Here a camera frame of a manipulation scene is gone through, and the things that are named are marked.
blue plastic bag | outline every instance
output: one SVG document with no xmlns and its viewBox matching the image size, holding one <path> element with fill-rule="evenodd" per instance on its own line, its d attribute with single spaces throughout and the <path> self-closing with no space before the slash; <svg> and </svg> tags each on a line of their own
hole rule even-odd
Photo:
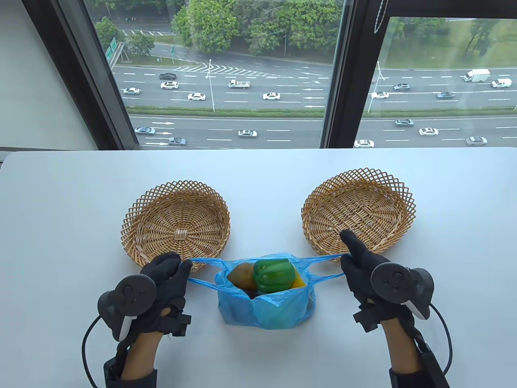
<svg viewBox="0 0 517 388">
<path fill-rule="evenodd" d="M 192 261 L 214 265 L 221 268 L 216 274 L 214 283 L 204 280 L 189 280 L 193 283 L 217 290 L 219 311 L 227 324 L 239 326 L 255 326 L 267 330 L 291 329 L 310 318 L 316 308 L 314 285 L 322 281 L 343 276 L 342 273 L 327 276 L 316 276 L 309 272 L 309 266 L 321 261 L 335 259 L 341 255 L 307 257 L 298 259 L 290 253 L 276 253 L 260 258 L 245 260 L 192 259 Z M 289 259 L 306 284 L 305 287 L 265 294 L 250 299 L 240 288 L 235 287 L 228 279 L 228 274 L 242 263 L 254 263 L 257 260 Z"/>
</svg>

black cable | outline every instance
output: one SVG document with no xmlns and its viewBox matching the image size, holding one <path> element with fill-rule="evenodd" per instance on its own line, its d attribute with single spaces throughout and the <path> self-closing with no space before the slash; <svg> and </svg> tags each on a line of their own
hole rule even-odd
<svg viewBox="0 0 517 388">
<path fill-rule="evenodd" d="M 445 366 L 445 369 L 444 369 L 444 375 L 446 375 L 447 372 L 449 371 L 450 367 L 451 367 L 451 364 L 452 364 L 452 340 L 451 340 L 451 335 L 449 333 L 449 329 L 447 328 L 447 324 L 445 323 L 444 317 L 442 317 L 442 314 L 440 314 L 438 309 L 436 307 L 434 307 L 434 305 L 432 303 L 430 303 L 429 305 L 434 310 L 434 312 L 438 315 L 438 318 L 440 318 L 440 320 L 442 321 L 442 325 L 444 326 L 444 330 L 445 330 L 445 335 L 447 336 L 447 343 L 449 345 L 449 360 L 447 360 L 447 365 Z"/>
<path fill-rule="evenodd" d="M 90 327 L 88 328 L 88 330 L 86 330 L 86 334 L 84 335 L 84 338 L 83 338 L 83 346 L 81 347 L 82 355 L 83 355 L 84 371 L 86 372 L 86 376 L 88 377 L 88 380 L 90 381 L 90 384 L 92 385 L 93 388 L 99 388 L 99 387 L 97 387 L 95 385 L 92 375 L 90 374 L 90 370 L 88 369 L 88 364 L 86 362 L 86 340 L 88 338 L 88 335 L 90 335 L 90 332 L 94 328 L 95 324 L 97 322 L 99 322 L 99 320 L 100 320 L 100 315 L 97 318 L 95 318 L 95 321 L 93 321 L 92 324 L 90 325 Z"/>
</svg>

green bell pepper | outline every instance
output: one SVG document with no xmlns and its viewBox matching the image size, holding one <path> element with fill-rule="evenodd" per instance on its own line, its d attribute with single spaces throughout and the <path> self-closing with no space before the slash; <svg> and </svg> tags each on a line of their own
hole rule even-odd
<svg viewBox="0 0 517 388">
<path fill-rule="evenodd" d="M 257 260 L 253 266 L 253 279 L 259 292 L 285 291 L 296 280 L 296 270 L 288 259 Z"/>
</svg>

white wall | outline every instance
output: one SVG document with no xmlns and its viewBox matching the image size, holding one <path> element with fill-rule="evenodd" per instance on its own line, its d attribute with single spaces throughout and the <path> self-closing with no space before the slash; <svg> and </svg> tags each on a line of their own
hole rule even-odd
<svg viewBox="0 0 517 388">
<path fill-rule="evenodd" d="M 0 0 L 0 147 L 97 149 L 21 0 Z"/>
</svg>

forearm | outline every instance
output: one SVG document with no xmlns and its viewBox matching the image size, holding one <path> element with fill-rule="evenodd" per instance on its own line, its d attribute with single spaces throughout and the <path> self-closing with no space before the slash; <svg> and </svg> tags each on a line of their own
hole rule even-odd
<svg viewBox="0 0 517 388">
<path fill-rule="evenodd" d="M 131 345 L 121 380 L 137 380 L 152 373 L 162 333 L 142 333 Z"/>
<path fill-rule="evenodd" d="M 388 342 L 391 369 L 409 375 L 422 369 L 415 342 L 406 334 L 398 319 L 381 322 Z"/>
</svg>

